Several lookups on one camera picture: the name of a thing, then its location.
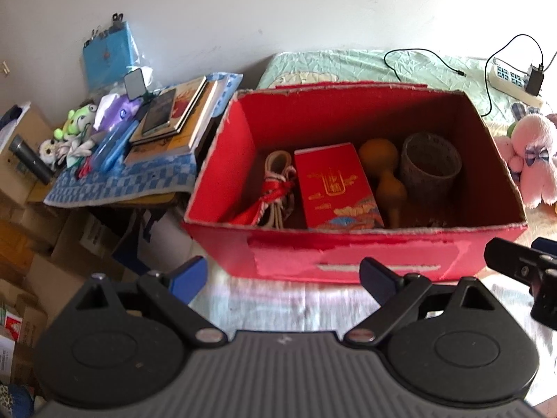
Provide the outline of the green frog plush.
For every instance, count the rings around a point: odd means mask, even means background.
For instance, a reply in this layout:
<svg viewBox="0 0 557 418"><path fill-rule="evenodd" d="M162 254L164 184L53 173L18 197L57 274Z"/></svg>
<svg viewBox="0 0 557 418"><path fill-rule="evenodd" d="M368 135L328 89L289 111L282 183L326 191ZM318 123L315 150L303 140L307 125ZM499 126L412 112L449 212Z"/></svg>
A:
<svg viewBox="0 0 557 418"><path fill-rule="evenodd" d="M93 124L97 106L88 104L79 109L71 109L62 127L55 129L53 137L57 141L69 141L73 137L80 136Z"/></svg>

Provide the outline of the purple tissue pack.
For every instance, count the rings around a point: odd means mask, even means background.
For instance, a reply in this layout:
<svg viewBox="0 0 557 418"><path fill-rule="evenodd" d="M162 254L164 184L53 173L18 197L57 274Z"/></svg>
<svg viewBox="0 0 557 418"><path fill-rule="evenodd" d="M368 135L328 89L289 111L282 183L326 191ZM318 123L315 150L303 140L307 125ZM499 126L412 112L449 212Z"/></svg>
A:
<svg viewBox="0 0 557 418"><path fill-rule="evenodd" d="M130 100L126 94L109 93L99 102L93 128L96 131L111 131L120 123L133 118L142 106L142 97Z"/></svg>

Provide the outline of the blue pencil case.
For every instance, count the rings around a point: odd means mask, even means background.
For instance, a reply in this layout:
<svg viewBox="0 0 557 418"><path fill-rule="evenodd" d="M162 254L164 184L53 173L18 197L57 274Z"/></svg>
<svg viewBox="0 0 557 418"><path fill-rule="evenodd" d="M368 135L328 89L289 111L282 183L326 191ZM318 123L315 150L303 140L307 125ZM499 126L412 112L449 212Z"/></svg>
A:
<svg viewBox="0 0 557 418"><path fill-rule="evenodd" d="M104 174L113 168L118 158L123 155L128 140L138 126L139 122L131 119L120 122L109 131L92 156L92 171Z"/></svg>

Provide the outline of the red ribbon tassel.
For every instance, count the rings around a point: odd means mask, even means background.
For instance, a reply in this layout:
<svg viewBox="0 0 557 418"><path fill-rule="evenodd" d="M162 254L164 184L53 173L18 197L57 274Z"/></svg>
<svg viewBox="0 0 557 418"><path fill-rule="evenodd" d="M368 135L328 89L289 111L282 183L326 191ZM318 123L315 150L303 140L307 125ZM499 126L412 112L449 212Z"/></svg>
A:
<svg viewBox="0 0 557 418"><path fill-rule="evenodd" d="M278 204L282 198L286 197L293 190L293 186L295 186L293 180L266 178L261 187L260 198L229 222L232 225L257 225L265 211L272 204Z"/></svg>

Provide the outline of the black cylinder bottle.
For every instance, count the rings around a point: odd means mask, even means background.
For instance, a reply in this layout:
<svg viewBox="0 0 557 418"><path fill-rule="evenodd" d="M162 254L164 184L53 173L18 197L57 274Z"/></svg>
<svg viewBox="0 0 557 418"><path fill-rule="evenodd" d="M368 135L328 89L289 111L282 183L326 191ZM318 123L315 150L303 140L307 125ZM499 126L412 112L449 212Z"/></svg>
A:
<svg viewBox="0 0 557 418"><path fill-rule="evenodd" d="M20 135L15 135L8 147L9 151L15 154L28 170L41 181L42 184L48 185L54 173L41 160L39 155L35 153Z"/></svg>

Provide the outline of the green bed sheet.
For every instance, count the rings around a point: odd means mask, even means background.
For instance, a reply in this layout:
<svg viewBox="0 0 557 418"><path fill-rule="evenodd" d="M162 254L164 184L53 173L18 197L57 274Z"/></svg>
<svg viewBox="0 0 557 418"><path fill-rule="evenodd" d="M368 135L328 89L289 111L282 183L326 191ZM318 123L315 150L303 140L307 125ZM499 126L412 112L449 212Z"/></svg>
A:
<svg viewBox="0 0 557 418"><path fill-rule="evenodd" d="M519 101L484 80L484 65L484 60L473 57L438 60L423 51L389 55L362 49L284 52L269 62L258 87L348 81L426 84L443 91L463 91L487 120L509 125L518 116Z"/></svg>

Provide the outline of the small mirror on stand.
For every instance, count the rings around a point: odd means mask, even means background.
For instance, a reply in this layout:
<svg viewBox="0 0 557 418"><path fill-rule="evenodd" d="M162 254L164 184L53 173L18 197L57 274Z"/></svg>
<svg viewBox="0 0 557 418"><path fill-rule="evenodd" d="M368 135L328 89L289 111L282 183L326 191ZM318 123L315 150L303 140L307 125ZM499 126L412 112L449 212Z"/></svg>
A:
<svg viewBox="0 0 557 418"><path fill-rule="evenodd" d="M136 68L124 76L124 84L128 100L135 101L142 99L143 102L149 99L149 90L144 79L141 68Z"/></svg>

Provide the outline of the stack of books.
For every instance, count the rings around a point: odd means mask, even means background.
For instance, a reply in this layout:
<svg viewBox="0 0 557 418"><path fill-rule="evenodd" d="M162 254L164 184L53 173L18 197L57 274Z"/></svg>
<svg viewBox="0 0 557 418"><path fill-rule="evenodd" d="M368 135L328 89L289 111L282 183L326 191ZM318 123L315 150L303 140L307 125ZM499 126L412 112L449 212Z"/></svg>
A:
<svg viewBox="0 0 557 418"><path fill-rule="evenodd" d="M130 137L130 151L126 155L125 164L131 166L154 161L160 157L194 152L214 112L223 101L227 85L228 78L225 76L199 77L167 88L176 88L172 114L175 130L171 133L158 132L142 137L143 122L139 122L139 126Z"/></svg>

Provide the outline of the smartphone on books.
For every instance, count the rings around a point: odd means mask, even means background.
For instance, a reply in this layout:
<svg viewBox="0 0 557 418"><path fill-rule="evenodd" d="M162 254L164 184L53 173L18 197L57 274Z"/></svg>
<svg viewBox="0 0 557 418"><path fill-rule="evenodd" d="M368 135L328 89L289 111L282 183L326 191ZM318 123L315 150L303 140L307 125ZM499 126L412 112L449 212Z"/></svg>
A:
<svg viewBox="0 0 557 418"><path fill-rule="evenodd" d="M176 88L167 89L151 101L146 116L142 122L142 137L150 136L152 133L171 133L173 127L173 108Z"/></svg>

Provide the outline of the pink plush toy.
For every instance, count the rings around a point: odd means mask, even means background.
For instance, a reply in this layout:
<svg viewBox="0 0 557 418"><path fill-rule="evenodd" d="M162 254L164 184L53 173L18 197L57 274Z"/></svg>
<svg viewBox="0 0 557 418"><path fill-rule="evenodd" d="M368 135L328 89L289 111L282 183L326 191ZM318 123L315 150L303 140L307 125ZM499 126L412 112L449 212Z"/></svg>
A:
<svg viewBox="0 0 557 418"><path fill-rule="evenodd" d="M555 205L556 125L546 116L528 114L515 123L511 135L496 136L494 141L524 206Z"/></svg>

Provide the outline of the black power adapter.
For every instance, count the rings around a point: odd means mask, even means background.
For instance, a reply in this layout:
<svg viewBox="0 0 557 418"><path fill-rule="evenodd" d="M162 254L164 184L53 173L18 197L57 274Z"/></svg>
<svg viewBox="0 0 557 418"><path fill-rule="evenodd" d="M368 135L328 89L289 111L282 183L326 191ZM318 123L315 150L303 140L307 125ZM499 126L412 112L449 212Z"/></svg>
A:
<svg viewBox="0 0 557 418"><path fill-rule="evenodd" d="M540 63L538 66L531 65L527 73L525 82L525 92L532 96L539 96L544 81L544 66Z"/></svg>

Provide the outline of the large red cardboard box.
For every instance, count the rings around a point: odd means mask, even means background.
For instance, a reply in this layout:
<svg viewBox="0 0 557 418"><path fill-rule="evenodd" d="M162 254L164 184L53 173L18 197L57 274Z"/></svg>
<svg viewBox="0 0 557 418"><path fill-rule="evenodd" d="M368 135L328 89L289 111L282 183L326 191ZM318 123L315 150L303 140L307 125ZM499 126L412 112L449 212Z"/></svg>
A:
<svg viewBox="0 0 557 418"><path fill-rule="evenodd" d="M353 82L236 93L184 226L235 277L354 283L366 257L471 277L528 224L465 93Z"/></svg>

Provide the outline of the cardboard boxes pile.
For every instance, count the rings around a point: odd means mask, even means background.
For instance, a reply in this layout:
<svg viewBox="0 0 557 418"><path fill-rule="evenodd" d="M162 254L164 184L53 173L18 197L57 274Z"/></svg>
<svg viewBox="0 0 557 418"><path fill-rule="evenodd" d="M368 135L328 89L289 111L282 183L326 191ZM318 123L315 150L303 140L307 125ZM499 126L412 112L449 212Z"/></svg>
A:
<svg viewBox="0 0 557 418"><path fill-rule="evenodd" d="M9 146L16 137L32 149L51 135L35 104L1 130L1 327L15 342L10 378L27 381L42 333L89 274L121 278L113 253L130 233L130 208L61 209L45 205L45 186Z"/></svg>

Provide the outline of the white plush toy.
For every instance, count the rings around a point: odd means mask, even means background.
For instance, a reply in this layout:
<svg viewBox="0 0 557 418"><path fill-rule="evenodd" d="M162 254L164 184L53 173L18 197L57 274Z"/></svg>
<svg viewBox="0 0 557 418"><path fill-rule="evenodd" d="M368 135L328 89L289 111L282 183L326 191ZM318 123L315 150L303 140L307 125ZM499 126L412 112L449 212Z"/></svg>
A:
<svg viewBox="0 0 557 418"><path fill-rule="evenodd" d="M93 154L95 142L74 137L68 141L45 140L39 147L39 157L51 170L71 168Z"/></svg>

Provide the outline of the small red gift box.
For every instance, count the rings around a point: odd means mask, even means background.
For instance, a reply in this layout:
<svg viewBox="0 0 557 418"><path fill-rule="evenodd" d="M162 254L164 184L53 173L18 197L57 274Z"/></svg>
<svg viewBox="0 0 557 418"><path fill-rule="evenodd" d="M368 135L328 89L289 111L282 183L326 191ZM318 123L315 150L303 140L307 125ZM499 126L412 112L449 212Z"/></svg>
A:
<svg viewBox="0 0 557 418"><path fill-rule="evenodd" d="M354 145L297 150L305 222L312 230L381 229L382 216Z"/></svg>

